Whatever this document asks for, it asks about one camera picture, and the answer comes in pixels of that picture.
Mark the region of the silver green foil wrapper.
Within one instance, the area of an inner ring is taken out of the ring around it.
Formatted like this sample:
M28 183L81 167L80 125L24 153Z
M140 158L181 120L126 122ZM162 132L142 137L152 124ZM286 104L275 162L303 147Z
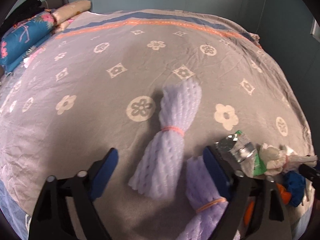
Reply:
M242 170L250 178L261 176L267 171L257 147L241 130L220 139L214 147L233 169Z

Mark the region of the lavender foam net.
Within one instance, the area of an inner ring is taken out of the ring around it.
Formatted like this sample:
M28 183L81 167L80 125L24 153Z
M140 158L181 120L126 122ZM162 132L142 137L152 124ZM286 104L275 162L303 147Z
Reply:
M184 154L184 135L195 119L202 89L194 79L163 87L161 130L148 143L128 185L152 199L174 197Z
M195 216L177 238L208 239L220 221L228 201L220 196L202 156L187 160L186 185L185 195L195 210Z

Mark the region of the blue floral folded quilt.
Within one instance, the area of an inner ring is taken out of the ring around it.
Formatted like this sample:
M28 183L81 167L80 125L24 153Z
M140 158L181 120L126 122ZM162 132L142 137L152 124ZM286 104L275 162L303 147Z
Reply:
M7 31L1 40L1 67L6 74L51 37L54 23L51 13L44 11Z

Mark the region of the floral green pink cloth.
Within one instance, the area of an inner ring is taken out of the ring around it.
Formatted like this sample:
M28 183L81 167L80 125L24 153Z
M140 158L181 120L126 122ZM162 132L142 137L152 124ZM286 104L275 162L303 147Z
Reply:
M259 41L260 41L260 36L255 33L248 33L248 39L252 41L258 48L262 48Z

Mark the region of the dark grey headboard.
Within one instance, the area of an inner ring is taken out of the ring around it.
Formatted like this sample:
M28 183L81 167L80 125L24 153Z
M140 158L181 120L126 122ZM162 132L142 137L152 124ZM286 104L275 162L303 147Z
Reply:
M41 7L45 9L58 9L69 3L69 0L43 0Z

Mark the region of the white tissue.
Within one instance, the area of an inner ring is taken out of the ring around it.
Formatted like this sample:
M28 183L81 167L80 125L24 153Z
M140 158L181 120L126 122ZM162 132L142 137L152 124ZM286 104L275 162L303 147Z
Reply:
M302 164L315 167L318 161L316 155L299 155L287 145L276 148L266 143L259 148L259 158L264 165L263 174L266 176L297 171Z

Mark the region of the beige floral pillow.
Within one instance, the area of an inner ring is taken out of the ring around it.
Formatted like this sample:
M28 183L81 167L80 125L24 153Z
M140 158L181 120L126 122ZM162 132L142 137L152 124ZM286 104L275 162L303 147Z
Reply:
M75 20L76 20L76 17L73 17L73 18L69 18L68 20L66 20L66 21L58 24L57 26L55 26L55 27L52 29L52 31L51 31L52 35L64 31L64 30L65 30L71 23L73 23Z
M55 25L60 25L68 19L88 11L89 9L91 9L90 0L77 0L56 9L52 12L52 17L54 18Z

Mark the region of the blue plastic bag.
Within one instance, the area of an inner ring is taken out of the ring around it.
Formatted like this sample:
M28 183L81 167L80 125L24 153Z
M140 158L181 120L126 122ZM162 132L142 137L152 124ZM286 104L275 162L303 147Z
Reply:
M289 171L283 175L283 185L291 193L289 204L292 207L299 206L304 197L306 179L295 171Z

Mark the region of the black clothing pile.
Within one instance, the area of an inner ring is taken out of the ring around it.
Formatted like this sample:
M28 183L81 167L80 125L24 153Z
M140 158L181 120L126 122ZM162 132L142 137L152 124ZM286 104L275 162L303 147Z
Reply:
M40 0L25 0L4 20L1 27L11 28L16 23L32 18L44 10Z

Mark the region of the patterned grey orange bed cover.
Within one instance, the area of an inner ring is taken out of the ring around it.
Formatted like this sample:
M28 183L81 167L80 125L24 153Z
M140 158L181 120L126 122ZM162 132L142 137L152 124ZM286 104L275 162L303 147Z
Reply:
M176 192L152 199L128 183L161 130L163 87L187 79L202 98ZM95 204L103 224L114 239L175 239L193 216L187 160L238 130L257 146L314 155L283 71L243 27L181 11L84 12L1 87L1 210L27 239L44 180L74 175L114 147L119 163Z

